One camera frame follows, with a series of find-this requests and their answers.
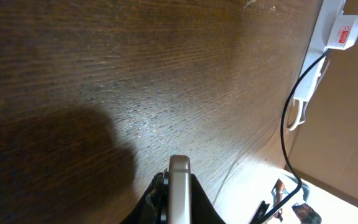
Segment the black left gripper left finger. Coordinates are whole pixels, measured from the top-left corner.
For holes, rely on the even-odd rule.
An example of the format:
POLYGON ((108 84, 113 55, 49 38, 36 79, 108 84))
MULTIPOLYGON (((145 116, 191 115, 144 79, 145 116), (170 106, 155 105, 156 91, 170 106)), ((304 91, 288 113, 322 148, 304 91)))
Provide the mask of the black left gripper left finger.
POLYGON ((167 206, 168 194, 168 185, 164 184, 165 174, 166 172, 159 172, 154 175, 134 209, 121 224, 166 223, 166 219, 162 218, 162 210, 167 206))

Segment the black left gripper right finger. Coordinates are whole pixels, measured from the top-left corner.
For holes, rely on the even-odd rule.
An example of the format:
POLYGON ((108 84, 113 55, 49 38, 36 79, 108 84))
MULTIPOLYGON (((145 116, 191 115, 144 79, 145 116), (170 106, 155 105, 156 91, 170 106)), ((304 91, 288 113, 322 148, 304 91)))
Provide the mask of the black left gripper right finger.
POLYGON ((191 216, 193 224, 225 224, 194 174, 191 174, 191 216))

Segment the black Samsung Galaxy flip phone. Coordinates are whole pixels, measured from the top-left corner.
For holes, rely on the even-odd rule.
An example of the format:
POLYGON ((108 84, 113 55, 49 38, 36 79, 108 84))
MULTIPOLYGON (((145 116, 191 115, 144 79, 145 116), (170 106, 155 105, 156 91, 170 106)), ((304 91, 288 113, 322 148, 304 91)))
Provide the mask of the black Samsung Galaxy flip phone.
POLYGON ((190 159, 184 155, 170 157, 168 177, 168 217, 170 224, 191 223, 190 159))

